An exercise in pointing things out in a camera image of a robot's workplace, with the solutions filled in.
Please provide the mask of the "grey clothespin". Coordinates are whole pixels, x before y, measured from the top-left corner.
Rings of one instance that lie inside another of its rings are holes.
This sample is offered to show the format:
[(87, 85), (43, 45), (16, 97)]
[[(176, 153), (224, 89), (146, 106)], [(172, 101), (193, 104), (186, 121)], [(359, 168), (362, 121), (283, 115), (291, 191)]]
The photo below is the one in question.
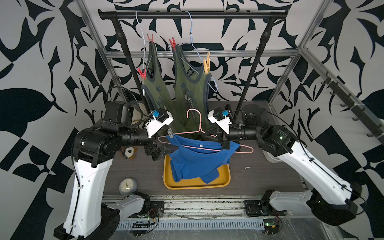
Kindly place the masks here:
[(172, 131), (171, 128), (168, 128), (167, 133), (168, 133), (168, 136), (169, 136), (171, 139), (174, 138), (174, 133), (173, 133), (173, 131)]

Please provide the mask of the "blue tank top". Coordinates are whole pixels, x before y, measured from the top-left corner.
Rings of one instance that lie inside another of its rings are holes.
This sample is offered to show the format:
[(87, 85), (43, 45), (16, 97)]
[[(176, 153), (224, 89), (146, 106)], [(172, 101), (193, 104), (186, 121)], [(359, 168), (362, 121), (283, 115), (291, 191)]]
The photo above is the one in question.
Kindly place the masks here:
[(230, 149), (223, 150), (217, 142), (198, 141), (174, 135), (167, 136), (168, 141), (178, 149), (170, 154), (170, 164), (173, 179), (176, 183), (181, 180), (200, 178), (209, 184), (220, 174), (218, 168), (230, 163), (231, 156), (240, 144), (231, 142)]

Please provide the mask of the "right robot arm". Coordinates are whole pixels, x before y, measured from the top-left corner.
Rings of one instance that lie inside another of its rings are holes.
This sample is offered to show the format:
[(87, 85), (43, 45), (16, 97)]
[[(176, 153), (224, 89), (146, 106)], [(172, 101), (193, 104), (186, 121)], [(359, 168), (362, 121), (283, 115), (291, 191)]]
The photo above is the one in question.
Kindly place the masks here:
[(361, 196), (361, 185), (349, 183), (333, 173), (286, 127), (272, 125), (266, 109), (247, 105), (240, 112), (242, 120), (236, 124), (229, 110), (217, 108), (210, 111), (208, 120), (216, 128), (210, 129), (209, 134), (215, 135), (224, 149), (235, 141), (256, 141), (260, 149), (292, 167), (313, 187), (305, 192), (267, 190), (258, 202), (245, 203), (249, 217), (293, 211), (312, 214), (331, 226), (356, 218), (359, 213), (354, 201)]

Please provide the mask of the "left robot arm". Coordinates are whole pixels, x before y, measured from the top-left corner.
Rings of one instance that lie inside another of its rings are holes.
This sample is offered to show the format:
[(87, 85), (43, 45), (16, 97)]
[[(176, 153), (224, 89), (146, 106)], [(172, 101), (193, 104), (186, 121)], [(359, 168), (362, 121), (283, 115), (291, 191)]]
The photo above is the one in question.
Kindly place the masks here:
[(174, 120), (160, 108), (150, 113), (143, 128), (132, 124), (129, 103), (106, 102), (106, 111), (91, 128), (80, 131), (71, 151), (75, 181), (66, 221), (54, 231), (59, 240), (108, 240), (119, 223), (140, 213), (148, 202), (133, 194), (115, 204), (102, 203), (106, 178), (116, 152), (123, 147), (144, 147), (154, 161), (174, 152), (175, 147), (158, 146), (156, 133)]

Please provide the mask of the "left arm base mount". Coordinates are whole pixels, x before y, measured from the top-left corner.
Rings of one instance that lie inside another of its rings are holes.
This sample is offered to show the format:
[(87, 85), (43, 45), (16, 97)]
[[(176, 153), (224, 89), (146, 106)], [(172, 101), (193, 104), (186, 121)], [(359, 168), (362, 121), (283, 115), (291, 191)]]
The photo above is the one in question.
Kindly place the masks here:
[(140, 192), (135, 192), (134, 194), (144, 199), (144, 205), (139, 213), (131, 215), (132, 218), (143, 218), (146, 215), (148, 215), (150, 218), (163, 216), (165, 208), (164, 201), (153, 201), (149, 195)]

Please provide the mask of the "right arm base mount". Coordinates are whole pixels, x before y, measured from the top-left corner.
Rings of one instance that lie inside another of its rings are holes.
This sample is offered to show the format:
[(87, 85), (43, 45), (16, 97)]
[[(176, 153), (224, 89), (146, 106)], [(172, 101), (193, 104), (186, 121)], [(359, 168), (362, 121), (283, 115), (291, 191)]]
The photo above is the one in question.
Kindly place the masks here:
[(267, 217), (276, 214), (285, 215), (284, 211), (278, 211), (270, 202), (270, 197), (274, 190), (267, 190), (260, 200), (245, 200), (245, 211), (248, 217)]

